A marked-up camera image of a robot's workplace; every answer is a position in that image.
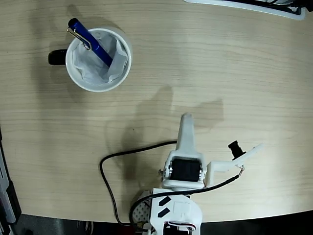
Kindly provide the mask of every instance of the blue pen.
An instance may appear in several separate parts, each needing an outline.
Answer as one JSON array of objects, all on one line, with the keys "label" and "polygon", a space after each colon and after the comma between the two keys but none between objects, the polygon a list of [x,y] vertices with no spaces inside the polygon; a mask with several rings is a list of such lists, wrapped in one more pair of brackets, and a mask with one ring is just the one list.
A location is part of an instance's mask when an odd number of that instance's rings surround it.
[{"label": "blue pen", "polygon": [[100,46],[99,42],[89,33],[89,31],[79,22],[78,19],[73,18],[68,22],[67,31],[81,40],[87,50],[92,50],[108,67],[112,64],[112,58]]}]

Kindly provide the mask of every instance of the wood grain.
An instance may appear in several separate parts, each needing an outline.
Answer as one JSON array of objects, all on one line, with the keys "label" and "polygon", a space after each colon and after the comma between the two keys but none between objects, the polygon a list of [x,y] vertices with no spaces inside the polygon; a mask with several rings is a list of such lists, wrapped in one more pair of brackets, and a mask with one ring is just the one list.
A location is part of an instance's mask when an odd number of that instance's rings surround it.
[{"label": "wood grain", "polygon": [[[100,159],[175,139],[184,112],[208,161],[230,159],[233,140],[243,150],[266,145],[239,180],[192,197],[204,221],[313,209],[313,14],[299,22],[182,0],[0,5],[0,124],[23,213],[115,221]],[[72,17],[131,39],[131,72],[115,90],[86,92],[47,63],[72,40]],[[172,148],[104,164],[123,221],[138,191],[159,185]]]}]

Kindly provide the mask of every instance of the white bracket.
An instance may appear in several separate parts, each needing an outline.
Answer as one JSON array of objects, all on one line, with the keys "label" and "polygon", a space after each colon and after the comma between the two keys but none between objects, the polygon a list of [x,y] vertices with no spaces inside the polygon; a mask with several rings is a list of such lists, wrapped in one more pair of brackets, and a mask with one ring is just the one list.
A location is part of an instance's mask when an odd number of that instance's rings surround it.
[{"label": "white bracket", "polygon": [[248,158],[252,157],[256,152],[261,150],[264,147],[264,144],[259,144],[254,147],[247,153],[241,155],[240,157],[232,160],[232,161],[211,161],[207,165],[207,176],[205,179],[206,187],[210,187],[214,185],[214,172],[226,172],[229,171],[234,166],[241,167],[244,165],[244,161]]}]

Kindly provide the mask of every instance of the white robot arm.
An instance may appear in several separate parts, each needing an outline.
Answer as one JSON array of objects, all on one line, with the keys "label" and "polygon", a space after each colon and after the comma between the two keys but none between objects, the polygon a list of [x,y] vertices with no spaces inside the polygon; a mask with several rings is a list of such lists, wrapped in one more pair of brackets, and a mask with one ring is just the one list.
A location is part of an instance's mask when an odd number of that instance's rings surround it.
[{"label": "white robot arm", "polygon": [[[162,172],[162,187],[152,194],[209,188],[214,185],[214,172],[226,172],[259,151],[260,144],[243,152],[237,141],[228,146],[234,156],[232,161],[211,161],[208,165],[201,153],[195,150],[194,122],[191,114],[181,117],[176,150],[171,151]],[[144,225],[144,235],[200,235],[202,212],[186,195],[153,198],[149,205],[149,223]]]}]

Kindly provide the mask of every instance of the white cup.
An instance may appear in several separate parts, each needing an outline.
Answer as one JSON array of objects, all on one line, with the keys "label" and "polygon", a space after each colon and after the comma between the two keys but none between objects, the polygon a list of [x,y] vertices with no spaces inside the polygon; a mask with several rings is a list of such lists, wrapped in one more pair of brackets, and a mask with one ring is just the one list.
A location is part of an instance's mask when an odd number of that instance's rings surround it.
[{"label": "white cup", "polygon": [[121,44],[124,46],[125,51],[128,55],[128,61],[125,65],[125,68],[124,68],[122,75],[119,76],[118,78],[116,78],[115,80],[109,82],[109,83],[103,83],[101,85],[91,84],[91,83],[88,83],[85,80],[83,80],[81,73],[73,65],[73,59],[72,59],[73,50],[75,48],[77,48],[78,44],[81,42],[77,38],[75,38],[67,48],[67,53],[66,53],[66,58],[65,58],[65,65],[67,68],[67,72],[68,72],[69,76],[71,77],[71,79],[73,80],[73,82],[76,83],[79,87],[81,87],[87,91],[90,91],[90,92],[107,92],[107,91],[110,91],[110,90],[114,89],[115,87],[119,86],[127,77],[128,73],[131,69],[132,59],[133,59],[132,44],[131,44],[130,40],[127,38],[126,34],[118,28],[106,26],[105,28],[92,28],[92,29],[89,29],[89,31],[90,32],[92,32],[92,31],[108,32],[108,33],[112,34],[113,36],[115,36],[121,42]]}]

